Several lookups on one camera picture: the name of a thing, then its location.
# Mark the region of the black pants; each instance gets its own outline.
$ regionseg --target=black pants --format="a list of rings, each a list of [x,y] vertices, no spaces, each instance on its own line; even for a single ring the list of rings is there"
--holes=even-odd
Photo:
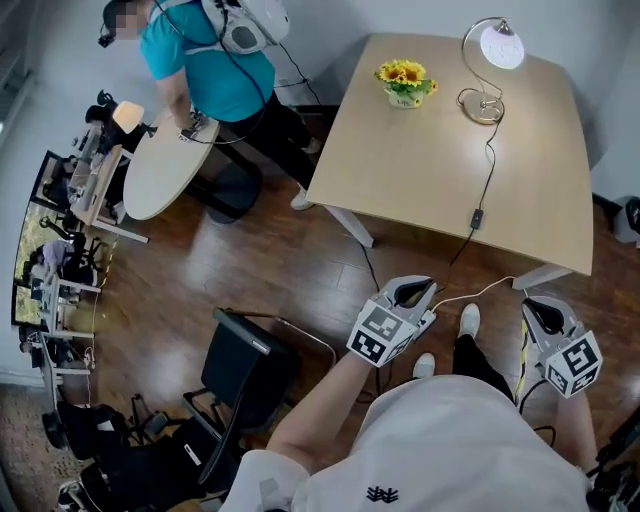
[[[87,238],[82,233],[75,233],[73,238],[73,253],[62,266],[62,278],[80,284],[93,282],[93,271],[88,265],[82,265],[82,253]]]
[[[478,348],[473,337],[460,336],[453,349],[453,374],[465,375],[486,382],[506,395],[513,402],[513,395],[504,377],[494,370]]]
[[[315,171],[307,154],[302,151],[311,144],[311,134],[302,119],[293,110],[283,106],[275,93],[267,102],[260,124],[262,111],[242,121],[223,122],[238,137],[277,163],[284,172],[307,190]]]

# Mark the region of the small lamp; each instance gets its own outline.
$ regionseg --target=small lamp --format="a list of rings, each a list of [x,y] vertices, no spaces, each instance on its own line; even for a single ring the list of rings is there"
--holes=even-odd
[[[113,111],[113,120],[124,133],[129,134],[140,126],[149,134],[149,137],[153,137],[158,129],[144,124],[143,116],[144,108],[130,101],[123,101]]]
[[[473,76],[480,82],[481,91],[472,90],[466,94],[460,102],[462,108],[470,119],[481,124],[495,124],[504,115],[504,104],[502,103],[502,89],[482,78],[476,73],[469,62],[465,48],[471,33],[485,23],[492,23],[485,28],[480,37],[480,49],[491,64],[502,69],[515,69],[524,60],[525,52],[522,41],[518,35],[511,30],[506,18],[492,17],[476,21],[467,30],[462,39],[462,61],[471,71]],[[485,84],[498,91],[498,95],[489,94],[485,90]]]

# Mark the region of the lamp base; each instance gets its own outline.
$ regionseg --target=lamp base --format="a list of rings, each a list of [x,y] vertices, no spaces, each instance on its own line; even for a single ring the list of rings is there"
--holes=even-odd
[[[496,124],[504,115],[502,101],[481,91],[471,91],[465,95],[462,109],[469,119],[480,124]]]

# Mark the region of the wire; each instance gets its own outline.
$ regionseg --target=wire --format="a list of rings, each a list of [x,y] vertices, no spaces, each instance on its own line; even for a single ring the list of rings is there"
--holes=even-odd
[[[211,25],[211,28],[213,29],[213,32],[216,35],[217,41],[212,43],[212,44],[202,44],[202,43],[198,43],[196,41],[193,41],[193,40],[189,39],[184,33],[182,33],[180,30],[178,30],[178,27],[176,27],[173,24],[173,21],[171,21],[171,18],[167,14],[167,11],[160,5],[160,2],[158,0],[154,0],[154,2],[158,6],[158,9],[160,9],[162,14],[164,14],[165,18],[169,22],[169,25],[171,25],[171,28],[173,28],[173,30],[175,30],[180,36],[182,36],[182,38],[187,43],[195,45],[195,46],[205,47],[205,46],[213,46],[214,44],[219,42],[220,46],[224,50],[224,53],[227,55],[227,57],[229,57],[229,60],[233,63],[233,65],[235,67],[237,67],[242,72],[242,74],[244,76],[246,76],[251,81],[251,83],[253,84],[253,86],[255,87],[255,89],[256,89],[256,91],[258,93],[258,96],[260,97],[260,101],[262,101],[262,109],[260,110],[260,117],[256,121],[256,124],[245,135],[243,135],[242,137],[237,138],[236,140],[224,141],[224,142],[216,142],[215,140],[213,140],[211,142],[206,142],[206,141],[198,140],[198,139],[195,139],[195,138],[189,137],[189,136],[185,136],[185,137],[187,139],[193,141],[193,142],[198,142],[199,144],[206,144],[206,145],[211,145],[211,146],[227,146],[229,144],[235,144],[236,142],[240,142],[240,141],[246,139],[249,135],[251,135],[255,131],[255,129],[258,127],[258,125],[262,122],[262,119],[264,118],[264,115],[265,115],[266,110],[267,110],[267,103],[266,103],[266,101],[264,99],[264,96],[262,95],[262,90],[260,89],[260,86],[257,84],[255,79],[231,56],[231,54],[229,53],[229,50],[227,50],[227,47],[224,44],[223,39],[224,39],[224,36],[227,34],[227,25],[229,23],[229,13],[227,12],[227,10],[224,7],[222,7],[222,15],[224,17],[224,26],[222,27],[222,33],[220,34],[219,37],[218,37],[218,34],[216,34],[215,27],[213,26],[213,24]]]
[[[373,265],[371,264],[371,260],[369,259],[369,253],[367,252],[367,248],[360,244],[360,248],[362,249],[362,253],[364,254],[364,259],[367,260],[367,265],[369,266],[369,272],[371,273],[371,279],[376,285],[376,292],[380,292],[380,284],[378,284],[378,279],[376,278],[376,273],[373,270]]]
[[[453,264],[456,262],[456,260],[460,257],[460,255],[462,254],[462,251],[464,251],[465,247],[467,247],[467,245],[469,244],[469,242],[471,241],[471,238],[473,237],[473,234],[476,232],[475,229],[471,229],[471,233],[469,233],[469,236],[467,237],[467,239],[464,241],[464,243],[462,244],[462,246],[460,247],[460,250],[456,253],[456,255],[451,259],[451,261],[449,262],[449,268],[447,269],[447,279],[444,282],[444,285],[442,286],[442,288],[440,288],[438,291],[436,291],[435,295],[438,295],[440,292],[443,292],[447,289],[447,287],[449,286],[449,280],[451,279],[451,269],[453,267]]]
[[[323,106],[322,102],[320,101],[320,98],[318,97],[318,95],[316,94],[316,91],[313,90],[313,87],[311,87],[311,84],[309,83],[309,79],[304,76],[304,74],[302,73],[302,71],[300,70],[300,66],[298,66],[298,64],[296,63],[295,60],[293,60],[293,57],[291,57],[291,54],[289,53],[289,51],[284,47],[284,45],[282,43],[280,43],[280,48],[282,48],[284,50],[284,53],[287,54],[287,57],[289,57],[289,60],[291,61],[291,63],[295,66],[295,68],[298,70],[298,74],[300,75],[300,78],[302,78],[302,82],[299,82],[297,84],[291,84],[291,85],[301,85],[301,84],[306,84],[306,86],[309,88],[309,90],[311,91],[311,94],[313,94],[313,96],[316,99],[316,102],[318,103],[319,106]]]
[[[524,395],[524,398],[522,399],[522,402],[520,402],[520,406],[518,407],[518,412],[521,415],[522,415],[522,411],[524,411],[524,404],[527,401],[527,398],[529,398],[529,396],[531,396],[531,393],[533,393],[536,389],[538,389],[540,386],[542,386],[545,382],[547,382],[546,379],[539,380],[533,386],[531,386],[531,389],[529,391],[527,391],[526,395]]]
[[[479,297],[480,295],[482,295],[484,292],[486,292],[487,290],[489,290],[490,288],[493,288],[494,286],[508,280],[508,279],[515,279],[515,277],[513,276],[506,276],[503,277],[502,279],[500,279],[499,281],[496,281],[495,283],[491,283],[490,285],[486,286],[481,292],[478,293],[474,293],[473,295],[462,295],[460,297],[452,297],[450,299],[444,299],[441,300],[440,302],[438,302],[433,309],[431,310],[433,313],[436,312],[436,309],[438,309],[442,304],[444,304],[445,302],[453,302],[455,300],[462,300],[462,299],[473,299],[474,297]]]
[[[476,92],[480,92],[477,89],[474,89],[473,87],[467,87],[465,89],[462,89],[462,91],[460,91],[460,93],[458,94],[458,97],[456,98],[456,103],[458,104],[458,106],[462,106],[462,102],[460,101],[460,97],[466,92],[466,91],[476,91]],[[503,110],[502,110],[503,114],[502,117],[498,120],[498,122],[496,123],[496,127],[493,130],[493,134],[491,135],[491,137],[489,137],[489,140],[487,140],[487,142],[485,143],[485,152],[487,150],[487,148],[489,148],[491,150],[491,154],[493,156],[493,158],[491,159],[491,170],[489,171],[489,176],[487,178],[487,181],[484,184],[484,189],[482,190],[482,195],[480,196],[480,201],[478,202],[478,210],[482,210],[483,206],[484,206],[484,198],[487,195],[487,190],[489,189],[489,183],[491,183],[491,178],[493,178],[493,172],[496,169],[496,162],[497,162],[497,157],[496,157],[496,151],[493,148],[493,146],[491,145],[491,143],[493,142],[493,140],[496,138],[496,135],[498,134],[498,129],[500,128],[500,124],[502,123],[502,120],[504,119],[504,114],[506,113],[506,109],[504,108],[504,104],[503,104]],[[462,244],[462,247],[460,247],[460,250],[456,253],[456,255],[453,257],[453,259],[449,262],[449,268],[447,270],[447,279],[444,283],[444,285],[442,286],[442,288],[440,288],[435,294],[439,294],[440,292],[443,292],[444,290],[447,289],[447,287],[449,286],[449,281],[451,279],[451,269],[453,267],[453,264],[456,262],[456,260],[460,257],[460,255],[462,254],[462,252],[465,250],[465,248],[467,247],[467,245],[469,245],[469,242],[471,241],[471,238],[473,238],[473,235],[475,234],[475,232],[477,231],[476,228],[471,228],[471,232],[469,233],[469,236],[467,237],[467,239],[464,241],[464,243]]]

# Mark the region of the wooden table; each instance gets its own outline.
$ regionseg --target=wooden table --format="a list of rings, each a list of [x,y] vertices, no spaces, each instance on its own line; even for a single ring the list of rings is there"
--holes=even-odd
[[[146,244],[149,241],[147,237],[140,236],[122,229],[116,226],[114,221],[112,221],[111,219],[105,218],[100,215],[105,195],[107,194],[107,190],[109,189],[109,185],[111,184],[111,179],[113,178],[113,174],[115,173],[116,169],[120,165],[120,161],[122,160],[122,158],[131,158],[131,154],[127,151],[124,151],[122,149],[122,146],[120,145],[114,146],[109,154],[104,158],[104,161],[102,162],[102,164],[100,164],[99,168],[96,171],[98,179],[96,187],[93,190],[89,206],[86,210],[84,210],[81,206],[81,203],[83,201],[78,201],[71,205],[71,211],[81,222],[83,222],[87,226],[95,226],[97,228],[111,231],[112,233],[115,233],[117,235],[122,235]],[[87,164],[78,163],[78,165],[87,166],[87,173],[91,172]]]
[[[169,109],[165,109],[153,126],[153,137],[145,135],[129,165],[124,185],[124,205],[134,219],[155,217],[173,203],[200,170],[213,148],[220,125],[209,119],[194,138],[200,144],[181,137]]]
[[[469,46],[477,71],[504,89],[506,114],[493,142],[494,176],[473,241],[523,254],[545,265],[514,288],[572,271],[591,274],[593,210],[589,164],[565,71],[527,56],[512,71],[491,66]],[[419,61],[439,91],[416,110],[388,103],[373,72],[391,59]],[[351,212],[467,238],[488,178],[485,143],[495,126],[470,121],[456,104],[477,87],[463,65],[460,40],[374,35],[340,106],[307,198],[347,212],[338,219],[362,243],[370,240]]]
[[[54,275],[51,279],[51,284],[41,285],[43,291],[42,297],[42,315],[44,321],[49,328],[49,335],[53,338],[94,338],[92,332],[76,332],[65,331],[64,329],[58,329],[58,308],[60,307],[60,287],[68,286],[69,288],[75,288],[76,290],[85,290],[88,292],[102,293],[100,288],[95,286],[89,286],[86,284],[75,283],[73,281],[67,281],[60,279],[57,275]]]

